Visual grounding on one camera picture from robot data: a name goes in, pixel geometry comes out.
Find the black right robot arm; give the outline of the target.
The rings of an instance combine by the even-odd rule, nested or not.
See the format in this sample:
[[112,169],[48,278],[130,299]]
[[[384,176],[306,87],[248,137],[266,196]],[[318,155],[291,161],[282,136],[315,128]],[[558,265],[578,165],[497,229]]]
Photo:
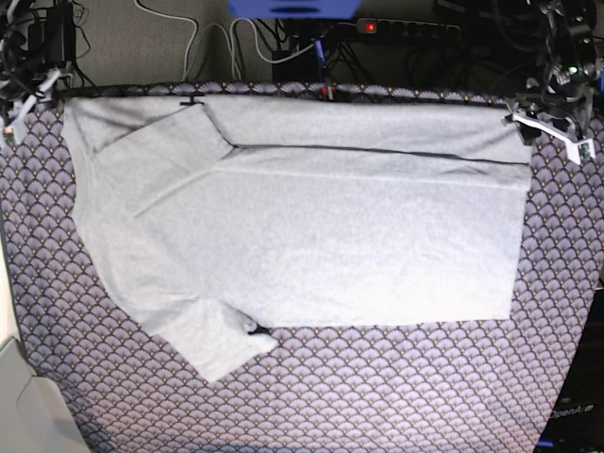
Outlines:
[[76,61],[72,1],[1,3],[1,111],[7,114],[29,95],[42,97],[41,84],[53,70]]

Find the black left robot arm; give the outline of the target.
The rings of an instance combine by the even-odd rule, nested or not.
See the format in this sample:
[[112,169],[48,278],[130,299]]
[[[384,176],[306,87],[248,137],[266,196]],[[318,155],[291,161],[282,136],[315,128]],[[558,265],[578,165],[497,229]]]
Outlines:
[[545,123],[552,135],[573,141],[587,137],[593,113],[595,82],[603,61],[593,30],[594,1],[530,1],[540,26],[535,84],[515,95],[510,110]]

